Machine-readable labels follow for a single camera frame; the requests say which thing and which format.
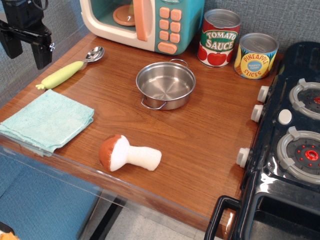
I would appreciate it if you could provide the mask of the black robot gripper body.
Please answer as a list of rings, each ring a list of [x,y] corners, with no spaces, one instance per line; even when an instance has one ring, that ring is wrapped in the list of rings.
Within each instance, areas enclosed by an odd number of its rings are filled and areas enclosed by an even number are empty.
[[[49,2],[40,0],[2,0],[0,32],[11,32],[21,42],[43,45],[53,51],[52,32],[44,25]]]

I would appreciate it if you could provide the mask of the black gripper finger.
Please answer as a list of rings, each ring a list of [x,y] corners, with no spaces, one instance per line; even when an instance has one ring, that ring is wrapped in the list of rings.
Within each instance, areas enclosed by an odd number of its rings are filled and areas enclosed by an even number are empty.
[[[44,69],[52,62],[52,52],[48,47],[32,44],[31,49],[38,70]]]
[[[23,53],[21,41],[11,32],[0,32],[0,42],[9,58],[14,59]]]

